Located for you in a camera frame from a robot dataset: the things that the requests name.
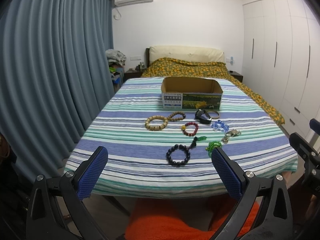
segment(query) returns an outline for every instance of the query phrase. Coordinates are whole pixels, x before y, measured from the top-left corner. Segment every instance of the orange cloth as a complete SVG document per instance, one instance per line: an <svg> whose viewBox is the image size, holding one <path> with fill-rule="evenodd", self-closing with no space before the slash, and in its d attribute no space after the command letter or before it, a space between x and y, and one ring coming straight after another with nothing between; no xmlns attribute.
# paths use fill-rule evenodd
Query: orange cloth
<svg viewBox="0 0 320 240"><path fill-rule="evenodd" d="M209 240L224 222L236 201L229 195L209 198L208 207L214 212L209 231L189 227L182 221L170 200L138 199L125 232L126 240ZM254 203L239 236L247 233L258 213Z"/></svg>

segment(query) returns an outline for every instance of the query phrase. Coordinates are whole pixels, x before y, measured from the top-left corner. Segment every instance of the blue curtain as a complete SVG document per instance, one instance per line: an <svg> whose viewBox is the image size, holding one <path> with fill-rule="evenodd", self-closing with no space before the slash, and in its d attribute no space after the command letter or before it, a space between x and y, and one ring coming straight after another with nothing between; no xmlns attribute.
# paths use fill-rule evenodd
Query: blue curtain
<svg viewBox="0 0 320 240"><path fill-rule="evenodd" d="M62 159L114 95L111 0L12 0L0 19L0 132L34 181Z"/></svg>

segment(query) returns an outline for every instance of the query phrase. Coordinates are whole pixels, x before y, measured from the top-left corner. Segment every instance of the silver bolt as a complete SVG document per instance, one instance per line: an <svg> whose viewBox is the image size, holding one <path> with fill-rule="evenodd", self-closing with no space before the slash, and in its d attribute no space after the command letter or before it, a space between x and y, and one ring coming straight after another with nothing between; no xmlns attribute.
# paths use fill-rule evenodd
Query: silver bolt
<svg viewBox="0 0 320 240"><path fill-rule="evenodd" d="M283 177L280 174L278 174L278 175L276 175L276 179L277 180L283 180Z"/></svg>
<svg viewBox="0 0 320 240"><path fill-rule="evenodd" d="M74 172L73 171L67 171L66 172L66 177L71 178L73 176Z"/></svg>
<svg viewBox="0 0 320 240"><path fill-rule="evenodd" d="M254 173L252 171L247 171L245 174L249 178L252 178L254 176Z"/></svg>
<svg viewBox="0 0 320 240"><path fill-rule="evenodd" d="M40 175L37 176L37 180L38 180L38 181L40 181L40 180L42 180L42 179L43 179L43 175L42 175L42 174L40 174Z"/></svg>

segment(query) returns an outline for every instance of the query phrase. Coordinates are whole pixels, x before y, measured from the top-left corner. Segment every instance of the brown bag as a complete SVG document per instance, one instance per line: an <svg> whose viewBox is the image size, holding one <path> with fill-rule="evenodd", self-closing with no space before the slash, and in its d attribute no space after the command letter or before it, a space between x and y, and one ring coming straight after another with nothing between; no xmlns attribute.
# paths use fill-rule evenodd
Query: brown bag
<svg viewBox="0 0 320 240"><path fill-rule="evenodd" d="M0 164L10 155L10 145L0 133Z"/></svg>

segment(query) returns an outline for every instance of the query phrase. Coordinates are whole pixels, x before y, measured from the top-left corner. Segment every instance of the open box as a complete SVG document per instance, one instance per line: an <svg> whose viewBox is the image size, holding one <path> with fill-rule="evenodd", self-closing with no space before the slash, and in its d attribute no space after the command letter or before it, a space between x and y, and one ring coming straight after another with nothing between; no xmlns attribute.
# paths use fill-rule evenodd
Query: open box
<svg viewBox="0 0 320 240"><path fill-rule="evenodd" d="M166 77L161 94L164 109L219 110L223 91L214 79Z"/></svg>

